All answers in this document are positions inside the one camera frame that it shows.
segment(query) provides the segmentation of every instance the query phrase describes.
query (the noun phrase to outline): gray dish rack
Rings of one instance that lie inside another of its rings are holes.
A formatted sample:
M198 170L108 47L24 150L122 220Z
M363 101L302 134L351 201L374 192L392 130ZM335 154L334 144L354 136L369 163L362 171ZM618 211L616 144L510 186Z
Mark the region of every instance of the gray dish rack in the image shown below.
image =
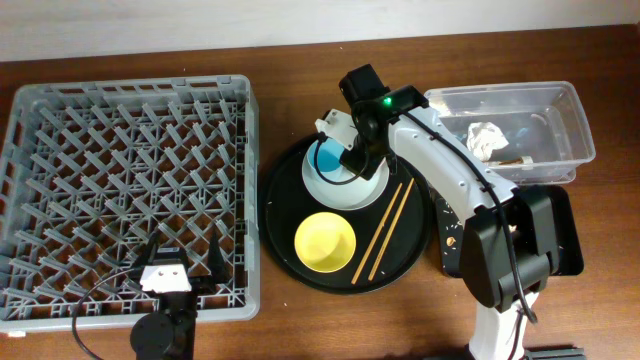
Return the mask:
M70 329L75 303L131 266L154 230L206 275L217 235L231 280L198 321L260 305L258 105L240 75L28 85L0 157L0 332ZM132 326L157 301L122 276L79 328Z

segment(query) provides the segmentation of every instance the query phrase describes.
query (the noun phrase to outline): wooden table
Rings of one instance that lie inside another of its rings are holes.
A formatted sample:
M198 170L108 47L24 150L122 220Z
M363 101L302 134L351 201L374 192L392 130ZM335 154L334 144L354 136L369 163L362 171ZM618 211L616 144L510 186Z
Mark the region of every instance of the wooden table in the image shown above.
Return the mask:
M595 161L566 185L586 268L553 278L525 345L574 344L591 359L640 352L640 38L634 26L288 46L0 64L0 119L21 85L244 74L260 106L261 171L314 131L325 110L348 107L337 83L372 63L385 84L418 89L523 81L575 85L595 141ZM262 300L248 322L198 326L196 358L388 358L462 347L475 301L440 272L437 242L412 270L372 294L337 296L304 286L262 250ZM108 359L132 358L130 329L82 333ZM68 332L0 339L2 357L82 358Z

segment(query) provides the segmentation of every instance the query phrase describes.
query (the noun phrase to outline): black round tray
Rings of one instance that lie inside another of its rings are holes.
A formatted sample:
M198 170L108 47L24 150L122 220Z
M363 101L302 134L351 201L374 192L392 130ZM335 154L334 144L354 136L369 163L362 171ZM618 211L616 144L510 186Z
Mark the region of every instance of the black round tray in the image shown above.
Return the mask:
M398 159L397 173L389 176L386 189L374 203L352 211L328 208L309 194L302 180L302 161L316 138L316 135L312 135L294 145L275 163L264 179L258 200L260 239L289 275L313 288L337 294L356 294L386 286L411 268L430 240L433 209L429 187L411 165ZM411 177L415 178L415 185L398 219L377 273L373 281L369 281L373 263ZM353 275L400 183L403 187L394 208L358 281L352 285ZM308 216L324 211L344 217L356 233L356 252L353 258L344 268L329 274L307 268L296 255L294 248L295 232L300 223Z

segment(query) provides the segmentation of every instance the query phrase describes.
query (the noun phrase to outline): yellow bowl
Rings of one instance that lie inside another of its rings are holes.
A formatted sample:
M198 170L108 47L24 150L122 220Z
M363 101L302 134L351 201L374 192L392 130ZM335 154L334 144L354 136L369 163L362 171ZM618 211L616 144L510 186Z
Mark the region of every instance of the yellow bowl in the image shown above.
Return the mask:
M342 269L356 251L356 233L342 216L322 212L309 216L298 227L296 254L309 269L330 273Z

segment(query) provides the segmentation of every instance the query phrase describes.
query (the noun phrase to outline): wooden chopstick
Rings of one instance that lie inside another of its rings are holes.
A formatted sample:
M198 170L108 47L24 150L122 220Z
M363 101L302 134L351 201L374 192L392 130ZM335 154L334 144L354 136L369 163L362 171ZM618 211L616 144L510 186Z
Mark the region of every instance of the wooden chopstick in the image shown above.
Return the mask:
M398 211L396 215L393 217L393 221L391 222L391 227L389 227L389 231L387 232L387 237L384 239L382 243L382 247L380 248L380 252L378 253L378 257L376 258L376 262L373 264L373 269L371 269L371 273L369 274L369 281L373 280L373 276L376 274L378 270L378 266L380 265L380 260L382 259L382 255L384 255L384 251L387 249L387 245L389 244L389 240L391 239L391 235L393 234L393 230L396 228L396 224L398 223L398 219L400 218L400 214L402 213L402 209L404 208L404 204L407 202L407 198L409 197L409 193L411 192L411 188L413 187L414 179L411 179L409 182L409 187L407 191L405 191L404 196L402 197L402 201L400 202L400 207L398 207Z
M358 277L360 276L360 273L362 272L362 268L364 267L364 264L367 262L367 259L369 258L369 254L371 253L371 250L373 249L373 245L375 245L376 241L378 240L378 236L380 235L380 232L382 231L382 228L384 227L384 223L387 221L387 217L389 217L389 213L391 212L391 209L393 208L393 204L395 204L395 202L396 202L396 198L398 197L398 194L400 193L400 189L401 188L402 188L402 183L400 185L398 185L398 189L396 190L396 193L393 195L393 198L391 199L391 202L389 203L389 206L387 206L387 210L384 212L384 215L382 216L382 220L380 220L380 224L378 224L378 228L376 229L375 234L373 234L373 238L371 239L371 242L369 243L369 247L367 248L367 252L364 253L364 257L360 261L360 265L358 266L358 270L356 270L356 274L353 275L353 279L351 280L351 284L352 285L355 285L356 281L358 281Z

